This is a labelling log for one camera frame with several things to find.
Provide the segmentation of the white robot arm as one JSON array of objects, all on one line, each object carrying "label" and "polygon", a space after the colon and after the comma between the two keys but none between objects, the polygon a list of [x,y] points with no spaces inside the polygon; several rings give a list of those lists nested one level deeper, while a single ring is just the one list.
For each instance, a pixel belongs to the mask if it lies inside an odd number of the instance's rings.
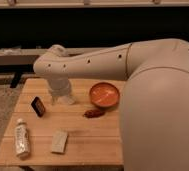
[{"label": "white robot arm", "polygon": [[124,171],[189,171],[189,42],[133,42],[73,57],[53,45],[33,70],[53,99],[71,92],[72,78],[123,80]]}]

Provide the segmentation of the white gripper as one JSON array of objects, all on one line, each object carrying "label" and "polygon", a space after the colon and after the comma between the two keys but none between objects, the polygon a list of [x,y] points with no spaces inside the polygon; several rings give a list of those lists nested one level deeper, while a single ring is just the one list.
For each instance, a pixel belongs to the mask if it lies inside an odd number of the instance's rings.
[{"label": "white gripper", "polygon": [[66,103],[72,105],[76,102],[76,99],[69,95],[71,93],[71,83],[68,79],[49,79],[48,80],[49,92],[52,95],[51,105],[57,103],[57,97],[66,96]]}]

